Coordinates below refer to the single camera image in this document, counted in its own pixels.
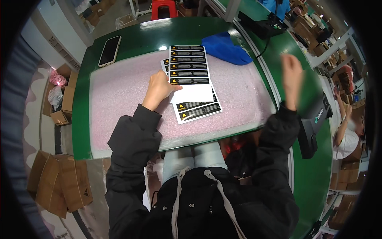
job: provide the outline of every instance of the white foam padding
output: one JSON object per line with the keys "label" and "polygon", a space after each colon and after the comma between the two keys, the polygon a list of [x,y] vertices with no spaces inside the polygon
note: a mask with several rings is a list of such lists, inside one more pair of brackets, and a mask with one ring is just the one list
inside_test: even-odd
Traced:
{"label": "white foam padding", "polygon": [[[107,142],[119,117],[134,114],[145,97],[150,76],[161,70],[160,61],[167,57],[166,50],[153,52],[91,73],[89,125],[93,158],[111,156]],[[237,66],[210,55],[207,60],[223,112],[179,125],[172,105],[168,99],[163,100],[156,110],[162,115],[158,126],[162,133],[160,151],[257,128],[275,113],[253,62]]]}

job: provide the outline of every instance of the white wall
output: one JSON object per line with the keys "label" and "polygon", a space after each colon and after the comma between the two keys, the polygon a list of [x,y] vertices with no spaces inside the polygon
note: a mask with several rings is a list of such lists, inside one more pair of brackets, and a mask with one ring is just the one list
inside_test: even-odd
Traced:
{"label": "white wall", "polygon": [[58,3],[56,2],[51,6],[49,0],[42,0],[37,8],[58,40],[81,64],[86,51],[86,45],[66,19]]}
{"label": "white wall", "polygon": [[31,19],[28,19],[21,31],[28,45],[51,67],[57,69],[66,63],[64,58],[49,44]]}

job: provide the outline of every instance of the jacket sleeve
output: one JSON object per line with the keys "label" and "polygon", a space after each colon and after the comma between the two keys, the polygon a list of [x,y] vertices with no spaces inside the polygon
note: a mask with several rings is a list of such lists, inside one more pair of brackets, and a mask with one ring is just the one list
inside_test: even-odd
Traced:
{"label": "jacket sleeve", "polygon": [[282,225],[275,228],[289,238],[298,222],[299,208],[288,184],[289,148],[296,141],[300,126],[295,111],[281,103],[272,115],[259,139],[252,184],[260,189],[259,197]]}
{"label": "jacket sleeve", "polygon": [[134,116],[120,117],[108,142],[111,165],[106,174],[109,206],[109,238],[136,238],[148,210],[143,168],[158,151],[162,135],[157,131],[161,115],[138,105]]}

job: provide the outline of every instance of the black label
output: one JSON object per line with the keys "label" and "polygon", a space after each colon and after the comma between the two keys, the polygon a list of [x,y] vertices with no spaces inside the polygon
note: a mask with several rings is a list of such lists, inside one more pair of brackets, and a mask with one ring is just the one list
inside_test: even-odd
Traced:
{"label": "black label", "polygon": [[207,69],[205,63],[183,63],[183,64],[171,64],[171,70],[190,70],[190,69]]}
{"label": "black label", "polygon": [[[213,95],[213,97],[214,97],[213,102],[217,102],[215,95]],[[180,111],[186,111],[188,109],[193,109],[193,108],[200,107],[206,104],[211,104],[211,103],[212,102],[187,102],[187,103],[176,104],[176,107],[178,108],[178,112],[180,112]]]}
{"label": "black label", "polygon": [[182,63],[182,62],[206,63],[206,59],[204,57],[171,57],[171,63]]}
{"label": "black label", "polygon": [[171,70],[170,77],[208,76],[206,70]]}
{"label": "black label", "polygon": [[215,103],[215,104],[210,104],[210,105],[203,106],[197,109],[192,109],[186,112],[179,113],[179,116],[181,120],[187,121],[187,120],[198,118],[204,115],[209,115],[220,110],[222,109],[220,108],[219,103]]}
{"label": "black label", "polygon": [[208,77],[202,78],[172,78],[170,83],[173,85],[208,85]]}
{"label": "black label", "polygon": [[180,50],[177,52],[171,52],[171,57],[177,57],[177,56],[198,56],[198,57],[205,57],[206,55],[202,51],[196,51],[196,50]]}
{"label": "black label", "polygon": [[172,46],[170,50],[204,50],[202,46]]}

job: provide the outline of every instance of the person's hand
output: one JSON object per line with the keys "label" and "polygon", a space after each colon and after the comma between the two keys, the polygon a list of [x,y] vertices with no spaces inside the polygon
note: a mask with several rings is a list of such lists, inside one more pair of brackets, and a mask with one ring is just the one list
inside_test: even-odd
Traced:
{"label": "person's hand", "polygon": [[334,95],[337,97],[337,100],[341,99],[340,92],[337,89],[334,89]]}
{"label": "person's hand", "polygon": [[303,80],[303,68],[300,61],[289,54],[281,55],[281,64],[283,68],[285,106],[289,110],[296,111]]}
{"label": "person's hand", "polygon": [[345,111],[346,111],[345,119],[348,120],[350,118],[350,114],[351,114],[351,111],[352,111],[351,105],[347,104],[346,107],[345,107]]}
{"label": "person's hand", "polygon": [[171,92],[182,88],[182,86],[170,84],[166,73],[160,70],[150,77],[149,87],[147,88],[142,106],[154,111],[158,107],[159,103],[169,96]]}

